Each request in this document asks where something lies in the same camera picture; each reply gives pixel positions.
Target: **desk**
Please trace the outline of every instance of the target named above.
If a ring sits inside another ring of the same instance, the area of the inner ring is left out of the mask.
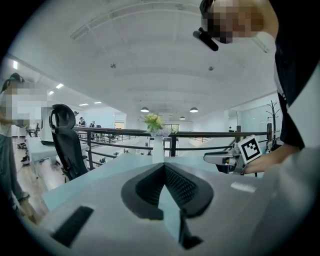
[[[58,155],[55,145],[43,145],[41,143],[40,137],[27,137],[26,146],[29,151],[30,157],[30,165],[33,167],[35,176],[39,177],[39,171],[36,168],[36,162],[45,158],[53,158],[56,159]],[[81,144],[82,153],[84,152],[84,156],[86,155],[86,150],[89,148],[87,144]]]
[[[165,157],[164,161],[167,163],[177,163],[198,168],[208,172],[218,172],[215,164],[205,162],[203,158],[199,156]],[[107,162],[92,171],[89,171],[88,173],[44,193],[42,197],[49,211],[52,211],[94,181],[151,164],[152,156],[122,154],[112,161]]]

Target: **hand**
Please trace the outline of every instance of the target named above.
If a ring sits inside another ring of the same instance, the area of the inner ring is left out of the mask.
[[[299,152],[299,150],[300,149],[296,146],[284,144],[277,150],[270,152],[269,154],[264,154],[248,163],[244,169],[244,173],[253,174],[264,172],[273,165],[281,164],[288,156]]]

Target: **wooden floor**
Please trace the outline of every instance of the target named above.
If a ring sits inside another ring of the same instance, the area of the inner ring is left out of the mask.
[[[21,160],[26,155],[25,149],[18,149],[17,144],[24,142],[24,138],[12,138],[14,148],[14,158],[17,171],[17,179],[24,191],[29,193],[29,196],[20,201],[20,206],[25,212],[25,219],[39,224],[42,218],[49,211],[42,194],[46,191],[53,190],[65,183],[65,177],[60,167],[52,165],[49,159],[41,164],[36,163],[37,170],[41,174],[36,178],[35,171],[30,165],[22,165]]]

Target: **ceiling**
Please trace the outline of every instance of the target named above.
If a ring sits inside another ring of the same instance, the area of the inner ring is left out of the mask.
[[[213,52],[193,37],[201,24],[199,4],[50,1],[9,53],[69,89],[131,115],[147,107],[170,120],[190,121],[274,92],[271,37],[261,33],[232,44],[217,42]],[[190,113],[192,107],[199,112]]]
[[[67,86],[59,89],[56,88],[59,81],[54,80],[49,75],[43,74],[40,70],[35,70],[28,64],[18,62],[17,69],[14,68],[13,59],[4,58],[1,65],[1,78],[6,80],[13,73],[18,73],[26,81],[24,84],[26,88],[31,89],[30,94],[37,94],[41,100],[46,99],[48,105],[66,104],[73,110],[87,110],[90,108],[104,108],[105,104],[94,104],[96,100],[77,92]],[[87,103],[86,106],[79,106],[79,104]]]

